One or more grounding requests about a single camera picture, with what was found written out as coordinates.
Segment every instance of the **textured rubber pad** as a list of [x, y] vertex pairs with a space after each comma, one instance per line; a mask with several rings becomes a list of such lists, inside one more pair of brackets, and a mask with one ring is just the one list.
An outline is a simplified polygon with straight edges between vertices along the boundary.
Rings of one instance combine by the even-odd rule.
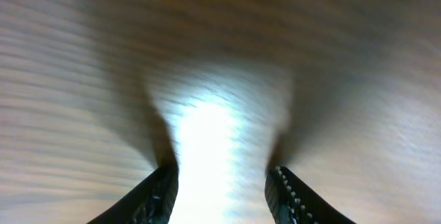
[[353, 223], [286, 167], [268, 171], [265, 198], [276, 224]]
[[160, 167], [90, 224], [166, 224], [178, 194], [178, 168]]

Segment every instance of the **bright light spot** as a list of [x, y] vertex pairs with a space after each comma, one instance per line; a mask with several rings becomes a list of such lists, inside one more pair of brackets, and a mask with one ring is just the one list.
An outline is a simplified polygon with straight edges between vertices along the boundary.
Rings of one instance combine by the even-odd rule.
[[237, 120], [216, 96], [186, 108], [178, 123], [176, 138], [181, 162], [179, 193], [170, 223], [225, 223], [224, 211], [231, 206], [232, 140]]

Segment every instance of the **wood grain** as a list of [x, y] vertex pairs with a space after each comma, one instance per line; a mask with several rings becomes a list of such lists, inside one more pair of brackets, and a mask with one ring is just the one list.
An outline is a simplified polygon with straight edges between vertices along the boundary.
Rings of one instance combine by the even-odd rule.
[[91, 220], [169, 158], [161, 116], [170, 223], [272, 223], [282, 131], [355, 222], [441, 222], [440, 0], [0, 4], [0, 223]]

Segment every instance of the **wooden surface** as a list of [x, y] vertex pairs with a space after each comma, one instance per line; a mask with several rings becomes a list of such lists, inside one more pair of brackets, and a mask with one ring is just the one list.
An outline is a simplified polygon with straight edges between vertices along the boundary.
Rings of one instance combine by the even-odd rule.
[[106, 210], [156, 167], [152, 106], [171, 224], [272, 223], [286, 127], [277, 157], [357, 223], [441, 223], [441, 0], [1, 0], [0, 22], [0, 223]]

